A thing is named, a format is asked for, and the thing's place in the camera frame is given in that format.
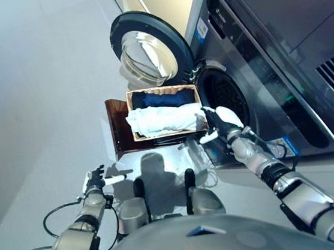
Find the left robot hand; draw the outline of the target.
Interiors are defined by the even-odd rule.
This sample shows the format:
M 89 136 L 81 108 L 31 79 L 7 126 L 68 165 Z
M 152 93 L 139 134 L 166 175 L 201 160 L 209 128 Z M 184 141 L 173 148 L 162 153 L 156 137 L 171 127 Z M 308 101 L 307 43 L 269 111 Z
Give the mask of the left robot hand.
M 105 178 L 104 165 L 100 165 L 95 170 L 90 171 L 86 174 L 82 194 L 86 197 L 91 191 L 103 192 L 103 188 L 107 185 L 113 185 L 115 183 L 121 182 L 127 178 L 125 174 L 117 174 L 114 176 L 109 176 Z

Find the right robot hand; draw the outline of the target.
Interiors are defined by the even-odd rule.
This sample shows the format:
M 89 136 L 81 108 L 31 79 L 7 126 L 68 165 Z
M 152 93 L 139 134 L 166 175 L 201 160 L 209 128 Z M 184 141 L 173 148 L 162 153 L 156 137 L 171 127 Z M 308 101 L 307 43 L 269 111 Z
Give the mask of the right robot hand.
M 205 113 L 208 130 L 200 137 L 200 144 L 205 144 L 216 139 L 227 141 L 227 136 L 231 130 L 244 129 L 244 125 L 237 114 L 223 106 L 215 109 L 203 106 L 201 110 Z

